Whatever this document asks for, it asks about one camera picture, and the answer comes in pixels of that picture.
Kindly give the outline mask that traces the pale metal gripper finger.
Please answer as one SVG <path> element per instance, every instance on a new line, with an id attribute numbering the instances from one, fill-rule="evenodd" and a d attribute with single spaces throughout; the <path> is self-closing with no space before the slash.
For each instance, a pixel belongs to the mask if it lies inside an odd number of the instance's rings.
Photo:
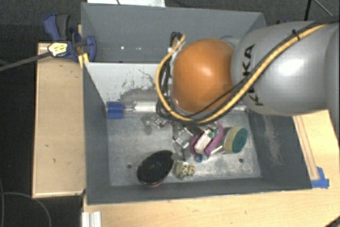
<path id="1" fill-rule="evenodd" d="M 153 129 L 160 129 L 164 126 L 163 121 L 156 116 L 143 116 L 141 121 L 146 134 L 151 134 Z"/>
<path id="2" fill-rule="evenodd" d="M 176 152 L 177 158 L 178 160 L 186 160 L 186 145 L 187 142 L 184 141 L 182 138 L 180 137 L 173 137 L 173 146 L 174 146 L 174 150 Z"/>

